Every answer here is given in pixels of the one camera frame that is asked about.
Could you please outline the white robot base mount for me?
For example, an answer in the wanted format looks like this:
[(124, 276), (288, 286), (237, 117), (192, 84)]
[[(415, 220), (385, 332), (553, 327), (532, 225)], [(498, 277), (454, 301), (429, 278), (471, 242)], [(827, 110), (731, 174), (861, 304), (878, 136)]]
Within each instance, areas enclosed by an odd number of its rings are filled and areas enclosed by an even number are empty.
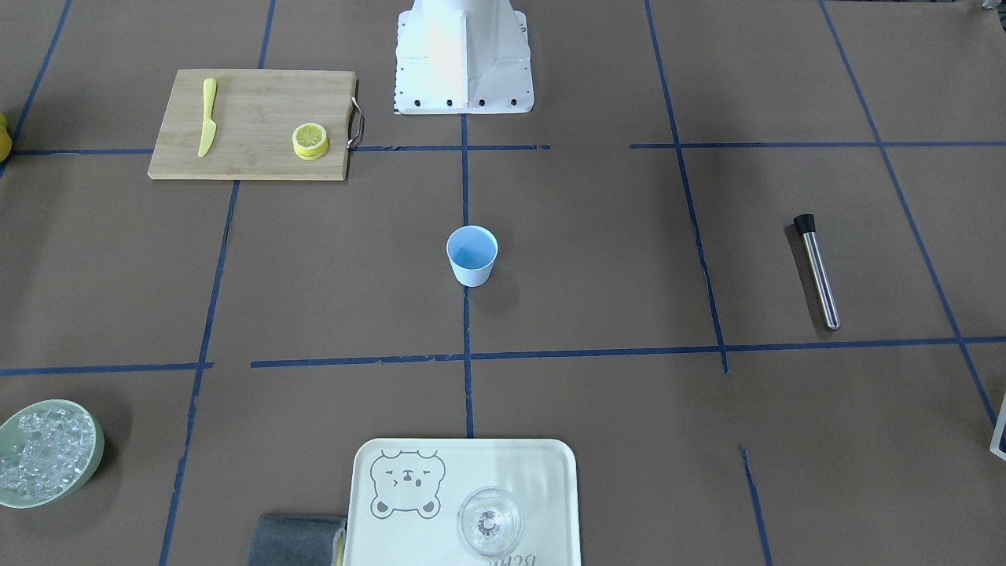
[(533, 110), (526, 14), (511, 2), (416, 1), (400, 12), (396, 31), (396, 114)]

